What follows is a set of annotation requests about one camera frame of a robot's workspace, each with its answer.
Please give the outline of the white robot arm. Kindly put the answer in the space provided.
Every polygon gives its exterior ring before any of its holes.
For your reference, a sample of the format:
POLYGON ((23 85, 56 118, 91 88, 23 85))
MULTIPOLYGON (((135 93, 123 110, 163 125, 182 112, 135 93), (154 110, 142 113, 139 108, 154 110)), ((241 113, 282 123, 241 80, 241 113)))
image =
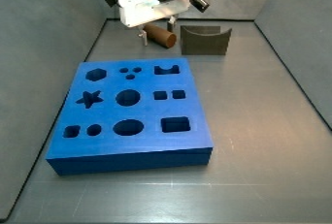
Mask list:
POLYGON ((171 48, 177 42, 173 26, 177 14, 189 9, 189 0, 118 0, 120 21, 139 28, 139 36, 171 48))

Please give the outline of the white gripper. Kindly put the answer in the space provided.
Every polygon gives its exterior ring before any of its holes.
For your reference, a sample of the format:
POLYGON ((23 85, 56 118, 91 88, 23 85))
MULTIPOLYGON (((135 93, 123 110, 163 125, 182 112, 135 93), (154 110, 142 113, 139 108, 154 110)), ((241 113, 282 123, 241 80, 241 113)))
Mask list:
MULTIPOLYGON (((189 0, 170 0, 161 2, 158 0, 118 0, 120 21, 127 27, 143 25, 161 18, 170 17, 167 21, 167 31, 174 32, 177 24, 177 14, 189 9, 189 0)), ((142 26, 139 37, 143 45, 147 46, 147 35, 142 26)))

